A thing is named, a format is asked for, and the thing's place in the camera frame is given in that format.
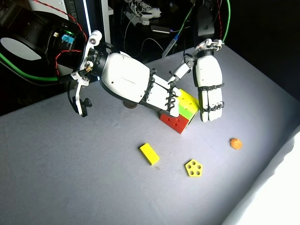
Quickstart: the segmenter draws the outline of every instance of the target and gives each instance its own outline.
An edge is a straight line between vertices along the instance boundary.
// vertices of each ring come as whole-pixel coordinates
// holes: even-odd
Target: small orange toy
[[[238,138],[230,139],[230,146],[236,150],[240,150],[243,147],[243,143]]]

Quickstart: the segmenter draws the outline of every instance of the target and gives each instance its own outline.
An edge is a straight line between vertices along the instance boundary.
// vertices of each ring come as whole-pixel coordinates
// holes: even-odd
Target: table surface
[[[215,56],[223,116],[202,123],[197,115],[181,135],[99,83],[82,91],[93,103],[88,117],[74,113],[66,93],[0,117],[0,224],[219,225],[300,124],[300,104],[226,46]],[[148,66],[166,79],[181,58]],[[178,87],[197,96],[191,73]],[[141,154],[144,143],[157,164]],[[187,175],[192,158],[200,178]]]

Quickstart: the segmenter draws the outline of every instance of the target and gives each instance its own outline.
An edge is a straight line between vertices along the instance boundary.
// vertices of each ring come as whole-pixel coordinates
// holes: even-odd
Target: yellow pentagon piece
[[[192,115],[195,115],[199,110],[199,101],[194,98],[190,94],[186,93],[183,89],[180,89],[181,96],[178,97],[179,105],[183,107],[183,109],[190,112]]]
[[[140,150],[147,158],[150,165],[153,165],[159,161],[159,156],[156,154],[156,152],[152,149],[152,147],[148,143],[145,143],[143,146],[141,146]]]
[[[190,177],[201,177],[202,175],[202,165],[196,160],[192,159],[185,165],[187,173]]]

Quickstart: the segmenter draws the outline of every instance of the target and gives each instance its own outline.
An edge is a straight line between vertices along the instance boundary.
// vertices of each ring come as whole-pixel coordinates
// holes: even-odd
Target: white light strip
[[[90,30],[90,19],[89,19],[88,8],[86,6],[86,0],[83,0],[83,7],[84,7],[86,23],[88,24],[89,36],[91,36],[92,32]]]

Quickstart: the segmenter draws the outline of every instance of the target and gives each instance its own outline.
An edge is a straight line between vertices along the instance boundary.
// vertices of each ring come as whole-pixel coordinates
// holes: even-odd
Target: red wire
[[[32,0],[32,1],[35,1],[35,2],[37,2],[37,3],[40,3],[40,4],[44,5],[44,6],[48,6],[48,7],[50,7],[50,8],[53,8],[53,9],[55,9],[55,10],[57,10],[57,11],[59,11],[59,12],[65,14],[65,15],[67,15],[68,17],[70,17],[70,18],[71,18],[71,19],[79,26],[80,31],[81,31],[81,32],[83,33],[83,35],[84,35],[85,42],[87,41],[86,34],[84,33],[84,31],[83,31],[81,25],[74,19],[73,16],[71,16],[71,15],[68,14],[68,13],[65,13],[64,11],[61,11],[59,8],[55,8],[55,7],[51,6],[51,5],[48,5],[48,4],[46,4],[46,3],[43,3],[43,2],[41,2],[41,1],[38,1],[38,0]]]
[[[62,53],[68,53],[68,52],[77,52],[77,53],[80,53],[81,51],[80,51],[80,50],[62,50],[62,51],[55,57],[55,69],[56,69],[57,76],[60,75],[60,73],[58,72],[58,69],[57,69],[57,59],[58,59],[58,57],[59,57]]]
[[[217,7],[220,8],[219,0],[217,0]],[[220,22],[220,39],[222,39],[222,21],[221,21],[220,10],[218,10],[218,17]]]

